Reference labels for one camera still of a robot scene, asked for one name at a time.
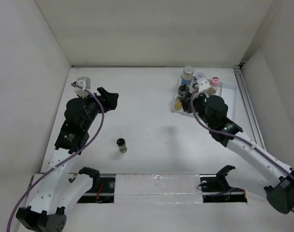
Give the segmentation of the black grinder top jar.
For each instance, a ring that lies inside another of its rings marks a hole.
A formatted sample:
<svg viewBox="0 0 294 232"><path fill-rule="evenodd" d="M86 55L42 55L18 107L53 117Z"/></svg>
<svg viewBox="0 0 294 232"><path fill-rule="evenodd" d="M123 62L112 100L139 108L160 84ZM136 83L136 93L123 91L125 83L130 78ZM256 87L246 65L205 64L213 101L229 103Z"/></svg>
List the black grinder top jar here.
<svg viewBox="0 0 294 232"><path fill-rule="evenodd" d="M177 90L176 100L181 100L186 97L190 89L186 84L180 85Z"/></svg>

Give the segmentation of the yellow label cork bottle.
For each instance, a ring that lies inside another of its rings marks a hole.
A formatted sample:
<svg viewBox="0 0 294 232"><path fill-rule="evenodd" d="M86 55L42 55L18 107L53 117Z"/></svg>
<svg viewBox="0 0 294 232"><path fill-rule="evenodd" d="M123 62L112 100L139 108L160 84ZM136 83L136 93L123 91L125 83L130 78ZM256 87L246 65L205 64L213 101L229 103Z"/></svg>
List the yellow label cork bottle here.
<svg viewBox="0 0 294 232"><path fill-rule="evenodd" d="M180 111L182 109L182 103L180 100L177 100L174 104L174 109Z"/></svg>

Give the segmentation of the red label spice jar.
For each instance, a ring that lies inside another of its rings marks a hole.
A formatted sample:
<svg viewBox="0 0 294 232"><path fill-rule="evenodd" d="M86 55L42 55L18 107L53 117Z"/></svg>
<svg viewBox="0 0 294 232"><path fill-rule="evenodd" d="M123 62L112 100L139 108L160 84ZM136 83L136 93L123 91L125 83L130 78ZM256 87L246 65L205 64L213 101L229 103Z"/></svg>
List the red label spice jar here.
<svg viewBox="0 0 294 232"><path fill-rule="evenodd" d="M202 72L197 72L194 76L194 82L200 83L206 81L206 75Z"/></svg>

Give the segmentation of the blue label silver lid jar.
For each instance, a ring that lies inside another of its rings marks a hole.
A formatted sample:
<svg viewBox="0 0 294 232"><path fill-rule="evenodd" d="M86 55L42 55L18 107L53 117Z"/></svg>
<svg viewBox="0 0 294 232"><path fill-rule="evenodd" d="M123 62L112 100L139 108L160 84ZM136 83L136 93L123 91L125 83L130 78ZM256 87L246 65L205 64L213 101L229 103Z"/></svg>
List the blue label silver lid jar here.
<svg viewBox="0 0 294 232"><path fill-rule="evenodd" d="M181 84L189 86L193 79L194 68L192 66L186 66L181 74Z"/></svg>

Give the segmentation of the pink lid spice bottle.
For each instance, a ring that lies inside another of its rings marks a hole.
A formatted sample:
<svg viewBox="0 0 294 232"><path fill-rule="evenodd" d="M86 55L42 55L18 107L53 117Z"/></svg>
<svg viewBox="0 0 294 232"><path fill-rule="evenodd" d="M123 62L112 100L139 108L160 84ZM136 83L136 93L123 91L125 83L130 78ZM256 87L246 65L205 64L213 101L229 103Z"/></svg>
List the pink lid spice bottle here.
<svg viewBox="0 0 294 232"><path fill-rule="evenodd" d="M220 81L220 79L218 77L213 77L210 80L210 88L208 90L208 94L209 95L215 95L217 90L218 90L218 87L219 87L220 83L221 83L221 81Z"/></svg>

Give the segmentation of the small black lid bottle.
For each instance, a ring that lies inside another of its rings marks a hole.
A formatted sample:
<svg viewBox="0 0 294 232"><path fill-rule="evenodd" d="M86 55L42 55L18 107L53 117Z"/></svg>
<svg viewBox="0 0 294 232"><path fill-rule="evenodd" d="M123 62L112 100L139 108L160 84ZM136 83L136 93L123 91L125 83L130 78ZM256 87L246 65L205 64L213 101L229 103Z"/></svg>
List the small black lid bottle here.
<svg viewBox="0 0 294 232"><path fill-rule="evenodd" d="M127 146L126 146L126 141L125 141L125 139L123 139L123 138L119 138L119 139L117 140L117 146L118 146L119 151L120 151L121 153L125 153L125 152L127 152Z"/></svg>

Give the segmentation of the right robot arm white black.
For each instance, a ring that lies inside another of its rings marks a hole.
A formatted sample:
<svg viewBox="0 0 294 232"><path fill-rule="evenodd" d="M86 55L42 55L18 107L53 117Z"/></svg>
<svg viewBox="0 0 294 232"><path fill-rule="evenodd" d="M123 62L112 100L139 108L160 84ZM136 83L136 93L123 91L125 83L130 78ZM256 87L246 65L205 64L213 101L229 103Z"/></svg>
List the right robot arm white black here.
<svg viewBox="0 0 294 232"><path fill-rule="evenodd" d="M257 145L239 125L229 119L228 106L222 97L208 97L201 93L195 98L188 94L181 104L183 111L193 114L215 141L239 155L263 176L261 181L240 177L240 182L245 184L244 189L254 184L257 193L265 196L278 212L294 213L294 168Z"/></svg>

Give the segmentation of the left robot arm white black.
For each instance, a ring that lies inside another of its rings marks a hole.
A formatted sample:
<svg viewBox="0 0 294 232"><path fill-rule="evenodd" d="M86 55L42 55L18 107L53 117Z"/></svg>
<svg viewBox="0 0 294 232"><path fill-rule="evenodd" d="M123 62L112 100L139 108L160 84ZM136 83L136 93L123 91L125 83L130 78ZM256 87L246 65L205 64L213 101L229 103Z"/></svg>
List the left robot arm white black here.
<svg viewBox="0 0 294 232"><path fill-rule="evenodd" d="M61 232L65 228L67 214L88 191L100 189L100 172L83 167L69 183L69 173L82 151L95 138L88 130L98 114L102 116L115 110L119 95L104 88L97 93L73 83L77 97L69 100L64 112L65 121L55 142L55 150L48 171L37 180L39 189L26 207L20 207L17 220L33 232Z"/></svg>

